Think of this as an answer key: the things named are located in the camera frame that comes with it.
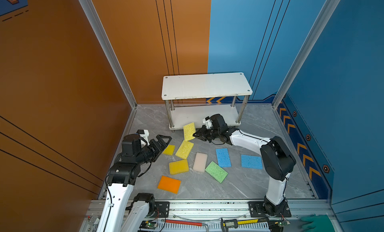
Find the blue cellulose sponge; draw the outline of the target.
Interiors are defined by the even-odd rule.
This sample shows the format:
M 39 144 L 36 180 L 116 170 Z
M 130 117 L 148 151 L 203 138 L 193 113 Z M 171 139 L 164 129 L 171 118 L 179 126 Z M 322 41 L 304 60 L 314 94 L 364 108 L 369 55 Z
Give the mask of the blue cellulose sponge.
M 229 168 L 232 166 L 229 151 L 227 148 L 216 149 L 218 165 L 222 168 Z
M 250 169 L 263 169 L 262 158 L 258 156 L 241 155 L 241 166 Z

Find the green cellulose sponge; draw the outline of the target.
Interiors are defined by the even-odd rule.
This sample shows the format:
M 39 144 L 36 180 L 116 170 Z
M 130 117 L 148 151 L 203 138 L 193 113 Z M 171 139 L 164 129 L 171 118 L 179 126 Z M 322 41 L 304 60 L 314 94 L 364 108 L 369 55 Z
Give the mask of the green cellulose sponge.
M 205 172 L 207 172 L 219 183 L 222 183 L 228 175 L 228 172 L 226 172 L 223 168 L 221 168 L 218 164 L 213 161 L 210 162 L 209 165 L 206 167 Z

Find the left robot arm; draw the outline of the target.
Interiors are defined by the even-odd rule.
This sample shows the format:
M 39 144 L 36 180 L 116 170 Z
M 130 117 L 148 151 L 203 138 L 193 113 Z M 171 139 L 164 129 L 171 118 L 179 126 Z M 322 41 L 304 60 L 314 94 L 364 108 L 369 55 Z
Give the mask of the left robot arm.
M 136 181 L 144 175 L 141 166 L 154 163 L 172 141 L 170 136 L 157 135 L 151 140 L 148 136 L 148 130 L 138 130 L 123 138 L 122 151 L 106 176 L 107 194 L 99 232 L 137 232 L 142 221 L 155 211 L 154 195 L 139 193 L 128 216 L 124 216 Z

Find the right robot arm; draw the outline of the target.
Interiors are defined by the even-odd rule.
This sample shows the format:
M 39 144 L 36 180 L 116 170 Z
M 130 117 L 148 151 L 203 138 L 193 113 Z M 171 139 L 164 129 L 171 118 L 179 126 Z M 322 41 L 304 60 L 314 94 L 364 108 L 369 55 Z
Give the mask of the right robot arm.
M 264 138 L 230 127 L 221 114 L 206 117 L 203 126 L 193 136 L 212 143 L 215 139 L 233 146 L 240 146 L 261 155 L 269 175 L 269 186 L 264 197 L 263 213 L 270 217 L 292 216 L 285 195 L 287 182 L 296 165 L 296 159 L 282 138 Z

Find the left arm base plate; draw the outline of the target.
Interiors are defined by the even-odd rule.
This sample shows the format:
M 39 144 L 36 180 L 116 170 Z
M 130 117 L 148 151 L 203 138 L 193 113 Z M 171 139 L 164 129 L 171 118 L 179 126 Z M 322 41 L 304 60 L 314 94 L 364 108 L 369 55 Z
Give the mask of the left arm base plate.
M 138 200 L 133 201 L 126 206 L 126 212 L 131 213 L 134 209 L 146 209 L 148 206 L 149 211 L 143 219 L 154 219 L 154 218 L 167 218 L 169 216 L 170 202 L 167 201 L 145 201 Z

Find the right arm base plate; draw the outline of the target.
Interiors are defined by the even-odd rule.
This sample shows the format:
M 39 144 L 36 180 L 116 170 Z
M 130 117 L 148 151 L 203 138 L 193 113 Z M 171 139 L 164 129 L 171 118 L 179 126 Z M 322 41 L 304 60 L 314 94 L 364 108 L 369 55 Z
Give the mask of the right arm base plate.
M 248 202 L 250 214 L 252 218 L 257 217 L 284 217 L 290 218 L 292 216 L 291 210 L 288 206 L 288 201 L 283 200 L 277 206 L 271 202 Z

